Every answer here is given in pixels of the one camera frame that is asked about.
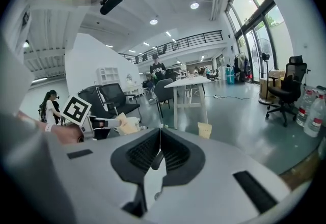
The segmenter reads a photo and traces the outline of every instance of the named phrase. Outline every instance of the long hair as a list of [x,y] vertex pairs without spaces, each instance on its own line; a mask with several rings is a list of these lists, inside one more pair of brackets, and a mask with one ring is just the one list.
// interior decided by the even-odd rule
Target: long hair
[[46,102],[49,100],[51,95],[57,95],[55,90],[51,90],[46,93],[43,102],[40,105],[40,118],[44,117],[45,118],[45,112],[46,112]]

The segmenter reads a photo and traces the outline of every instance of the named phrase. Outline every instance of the railing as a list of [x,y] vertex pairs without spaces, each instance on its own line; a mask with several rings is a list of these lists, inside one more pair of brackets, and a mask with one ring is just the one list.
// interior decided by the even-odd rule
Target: railing
[[187,38],[178,39],[175,42],[169,42],[162,46],[155,47],[155,49],[151,49],[149,51],[144,52],[142,55],[132,56],[132,55],[124,55],[125,58],[130,60],[134,64],[141,63],[143,61],[152,58],[154,54],[163,55],[169,52],[178,51],[179,49],[185,47],[196,46],[200,44],[205,44],[209,42],[222,41],[222,31],[211,31],[202,34],[193,35]]

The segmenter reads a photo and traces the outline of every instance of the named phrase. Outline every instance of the glossy floor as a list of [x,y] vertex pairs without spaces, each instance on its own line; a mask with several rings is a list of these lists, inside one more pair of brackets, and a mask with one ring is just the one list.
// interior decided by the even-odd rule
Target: glossy floor
[[[179,102],[183,102],[183,89],[179,88]],[[288,115],[288,127],[283,127],[281,113],[271,114],[265,119],[266,106],[258,102],[259,86],[245,83],[243,85],[227,85],[223,82],[205,84],[208,123],[212,125],[210,138],[234,145],[243,152],[270,168],[276,174],[281,174],[292,168],[310,153],[312,153],[325,135],[325,129],[319,137],[311,138],[303,132],[303,128],[292,121]],[[222,99],[213,98],[220,95]],[[148,99],[150,95],[138,98],[141,104],[142,123],[148,127],[159,127],[159,116],[155,101]],[[193,101],[199,102],[199,96]],[[163,123],[174,128],[173,101],[171,109],[162,106]],[[127,115],[139,117],[138,111]],[[202,122],[200,108],[178,109],[178,130],[198,134],[197,122]]]

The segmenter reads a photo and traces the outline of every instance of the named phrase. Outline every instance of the ceiling light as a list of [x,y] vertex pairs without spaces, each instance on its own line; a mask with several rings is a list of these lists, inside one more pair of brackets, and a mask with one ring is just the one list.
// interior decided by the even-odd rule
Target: ceiling light
[[192,4],[190,5],[190,7],[191,7],[193,10],[195,10],[195,9],[197,9],[197,8],[199,7],[199,4],[198,4],[198,3],[192,3]]
[[157,19],[152,19],[150,23],[151,23],[151,25],[156,25],[158,23],[158,21],[157,21]]
[[47,80],[47,77],[34,80],[32,83],[41,82]]

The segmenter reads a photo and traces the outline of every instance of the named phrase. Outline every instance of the brown floor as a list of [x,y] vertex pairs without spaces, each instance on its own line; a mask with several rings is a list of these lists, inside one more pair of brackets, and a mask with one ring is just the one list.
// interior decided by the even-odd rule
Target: brown floor
[[280,177],[294,190],[314,177],[319,164],[320,159],[317,150],[315,150],[296,166],[280,174]]

